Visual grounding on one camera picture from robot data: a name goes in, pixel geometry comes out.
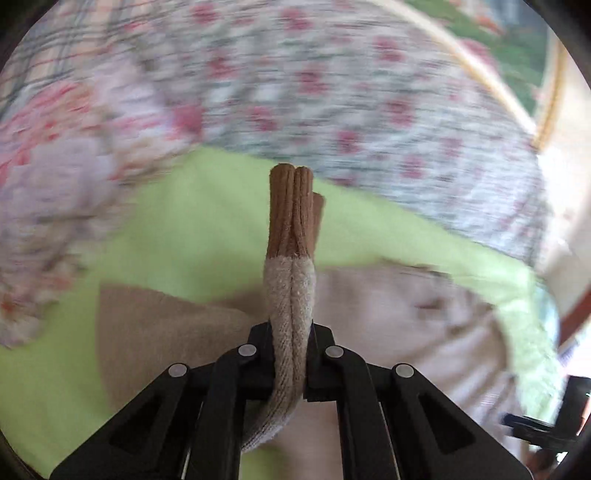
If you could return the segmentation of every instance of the floral fabric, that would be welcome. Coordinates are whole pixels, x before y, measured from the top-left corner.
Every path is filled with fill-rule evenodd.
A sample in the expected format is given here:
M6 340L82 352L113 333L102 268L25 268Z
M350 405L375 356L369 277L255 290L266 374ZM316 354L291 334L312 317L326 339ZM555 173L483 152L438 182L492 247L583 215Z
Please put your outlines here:
M84 44L92 62L15 74L24 52L53 51L72 15L64 48ZM134 186L197 142L307 165L535 260L545 204L527 135L422 31L369 3L61 0L22 45L0 74L12 102L0 124L4 345L35 334Z

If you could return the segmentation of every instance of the brown cloth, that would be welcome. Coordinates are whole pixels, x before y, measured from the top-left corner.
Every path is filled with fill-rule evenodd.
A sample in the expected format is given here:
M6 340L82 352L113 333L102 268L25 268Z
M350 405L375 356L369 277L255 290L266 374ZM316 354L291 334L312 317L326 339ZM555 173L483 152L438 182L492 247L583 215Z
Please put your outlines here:
M170 364L215 361L264 321L262 291L199 306L142 288L104 285L97 348L109 398L121 408ZM314 321L367 362L414 365L518 458L522 443L504 436L506 412L521 414L493 308L447 277L386 263L317 274ZM300 402L274 440L287 455L287 478L341 478L336 409Z

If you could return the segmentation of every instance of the checkered cloth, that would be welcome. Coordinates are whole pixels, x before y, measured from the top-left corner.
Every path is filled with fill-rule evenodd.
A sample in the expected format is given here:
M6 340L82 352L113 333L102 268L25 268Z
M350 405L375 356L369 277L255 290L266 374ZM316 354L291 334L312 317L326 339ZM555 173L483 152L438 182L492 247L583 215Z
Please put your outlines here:
M30 95L66 78L119 28L153 18L157 0L61 0L19 43L0 73L0 119L26 89Z

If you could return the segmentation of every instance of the round metal joint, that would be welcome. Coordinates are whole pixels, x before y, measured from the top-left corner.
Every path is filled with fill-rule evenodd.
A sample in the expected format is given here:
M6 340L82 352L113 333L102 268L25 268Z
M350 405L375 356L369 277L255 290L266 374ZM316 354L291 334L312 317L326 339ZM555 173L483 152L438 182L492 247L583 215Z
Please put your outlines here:
M187 373L187 365L183 364L174 364L168 367L168 374L171 377L182 377L184 374Z
M411 378L414 375L414 368L408 364L400 364L396 367L396 374L399 377Z
M327 356L331 358L340 358L343 356L344 350L338 345L332 345L325 350Z
M245 343L238 348L238 353L241 356L253 356L256 353L256 347L250 343Z

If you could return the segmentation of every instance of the lime green cloth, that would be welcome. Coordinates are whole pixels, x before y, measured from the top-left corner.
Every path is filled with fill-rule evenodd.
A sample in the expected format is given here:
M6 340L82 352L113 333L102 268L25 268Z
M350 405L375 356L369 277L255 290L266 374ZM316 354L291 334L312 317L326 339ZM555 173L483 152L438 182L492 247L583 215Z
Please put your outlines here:
M49 309L41 338L0 351L0 428L40 474L49 476L112 414L95 357L99 284L135 284L202 302L261 282L271 167L212 148L187 155L140 189L132 218ZM320 181L315 189L326 197L319 268L382 258L427 264L478 292L498 309L525 411L549 419L560 374L535 314L531 269L384 199Z

